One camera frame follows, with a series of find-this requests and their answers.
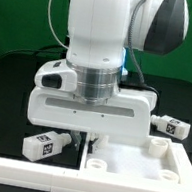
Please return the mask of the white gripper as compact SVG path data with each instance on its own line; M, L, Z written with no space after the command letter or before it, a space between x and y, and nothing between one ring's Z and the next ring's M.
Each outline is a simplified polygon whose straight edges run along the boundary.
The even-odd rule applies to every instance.
M148 90L120 89L98 105L80 102L75 96L77 74L64 61L46 62L36 73L30 93L28 119L33 125L71 131L78 148L81 133L101 134L92 152L105 148L109 137L140 143L150 134L150 116L157 95Z

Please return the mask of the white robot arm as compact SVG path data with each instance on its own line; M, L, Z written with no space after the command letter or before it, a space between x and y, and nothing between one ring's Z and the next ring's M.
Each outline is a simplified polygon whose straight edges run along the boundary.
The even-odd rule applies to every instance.
M167 54L187 34L186 0L70 0L69 47L35 76L28 119L71 131L77 144L144 142L158 94L140 79L122 83L125 57L134 50Z

